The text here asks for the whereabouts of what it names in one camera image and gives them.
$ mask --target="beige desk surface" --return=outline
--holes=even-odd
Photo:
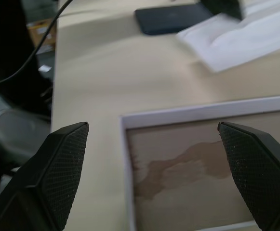
[[[60,17],[53,130],[80,121],[90,125],[65,230],[128,230],[119,115],[280,95],[280,51],[211,74],[174,35],[141,34],[135,9],[181,3],[74,0]]]

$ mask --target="wire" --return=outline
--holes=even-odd
[[[53,25],[55,24],[56,20],[58,19],[58,17],[60,16],[60,14],[64,11],[64,9],[72,2],[73,0],[67,0],[65,2],[65,4],[58,10],[58,12],[56,13],[55,17],[53,18],[53,20],[51,21],[49,27],[47,28],[46,32],[44,33],[42,39],[40,40],[38,46],[34,49],[34,51],[31,53],[31,55],[28,57],[28,59],[24,62],[24,64],[16,71],[14,72],[11,76],[0,80],[0,84],[4,83],[6,81],[8,81],[9,79],[17,76],[18,74],[20,74],[25,67],[29,64],[29,62],[32,60],[32,58],[37,54],[38,50],[40,49],[40,47],[42,46],[43,42],[46,40],[47,35],[49,34],[51,28],[53,27]]]

